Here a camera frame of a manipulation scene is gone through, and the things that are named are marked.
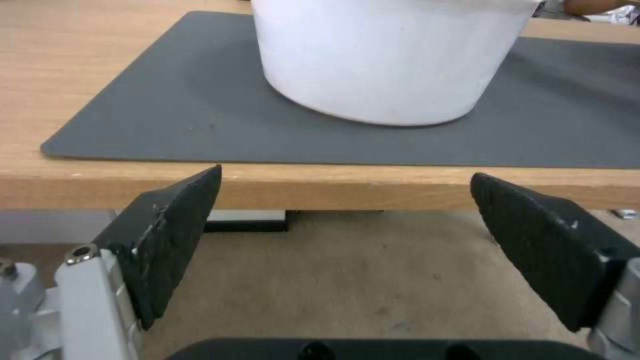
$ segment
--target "white bowl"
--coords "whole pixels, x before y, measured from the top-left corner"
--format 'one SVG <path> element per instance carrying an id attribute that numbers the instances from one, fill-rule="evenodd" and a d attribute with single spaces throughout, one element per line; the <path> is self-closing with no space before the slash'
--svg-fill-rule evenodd
<path id="1" fill-rule="evenodd" d="M 537 0 L 253 0 L 264 74 L 280 93 L 392 126 L 468 113 Z"/>

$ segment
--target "wooden tabletop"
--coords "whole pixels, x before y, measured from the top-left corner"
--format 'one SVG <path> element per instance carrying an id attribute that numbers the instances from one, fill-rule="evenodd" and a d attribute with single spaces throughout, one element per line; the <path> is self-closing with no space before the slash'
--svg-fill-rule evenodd
<path id="1" fill-rule="evenodd" d="M 0 1 L 0 208 L 121 208 L 202 163 L 54 160 L 39 146 L 186 12 L 237 0 Z M 640 30 L 532 20 L 525 36 L 640 44 Z M 223 165 L 219 208 L 468 208 L 477 171 L 590 208 L 640 208 L 640 170 Z"/>

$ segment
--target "screw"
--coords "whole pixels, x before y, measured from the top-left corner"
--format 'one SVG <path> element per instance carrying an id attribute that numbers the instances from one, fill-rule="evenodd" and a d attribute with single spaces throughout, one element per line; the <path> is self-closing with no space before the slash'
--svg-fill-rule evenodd
<path id="1" fill-rule="evenodd" d="M 100 256 L 100 252 L 98 247 L 94 244 L 80 245 L 67 253 L 67 256 L 65 256 L 65 263 L 68 266 L 71 266 L 91 260 L 97 256 Z"/>
<path id="2" fill-rule="evenodd" d="M 0 258 L 0 277 L 11 281 L 18 277 L 18 268 L 13 260 Z"/>

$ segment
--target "gray mat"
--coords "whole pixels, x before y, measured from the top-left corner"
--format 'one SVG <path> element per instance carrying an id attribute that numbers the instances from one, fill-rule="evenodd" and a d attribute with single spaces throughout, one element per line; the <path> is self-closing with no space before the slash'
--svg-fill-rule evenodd
<path id="1" fill-rule="evenodd" d="M 264 79 L 250 16 L 189 13 L 42 151 L 112 160 L 640 168 L 640 47 L 522 38 L 470 115 L 398 129 L 294 104 Z"/>

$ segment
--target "floor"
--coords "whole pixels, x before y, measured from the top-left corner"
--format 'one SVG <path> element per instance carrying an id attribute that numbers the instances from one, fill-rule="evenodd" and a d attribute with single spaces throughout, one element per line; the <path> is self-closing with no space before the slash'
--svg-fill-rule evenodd
<path id="1" fill-rule="evenodd" d="M 640 243 L 640 220 L 596 213 Z M 4 245 L 45 280 L 69 245 Z M 302 213 L 288 233 L 208 234 L 144 359 L 218 336 L 550 339 L 584 346 L 473 212 Z"/>

